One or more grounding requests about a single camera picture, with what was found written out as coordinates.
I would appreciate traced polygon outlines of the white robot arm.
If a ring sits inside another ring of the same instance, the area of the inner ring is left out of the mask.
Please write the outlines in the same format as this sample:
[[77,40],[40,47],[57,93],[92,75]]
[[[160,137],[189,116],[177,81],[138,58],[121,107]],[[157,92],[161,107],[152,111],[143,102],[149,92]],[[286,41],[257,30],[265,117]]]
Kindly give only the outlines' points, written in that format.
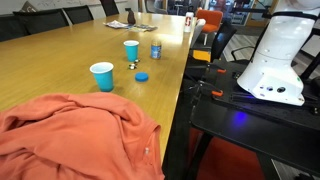
[[302,80],[291,62],[309,37],[320,0],[279,0],[253,58],[237,84],[255,98],[302,106]]

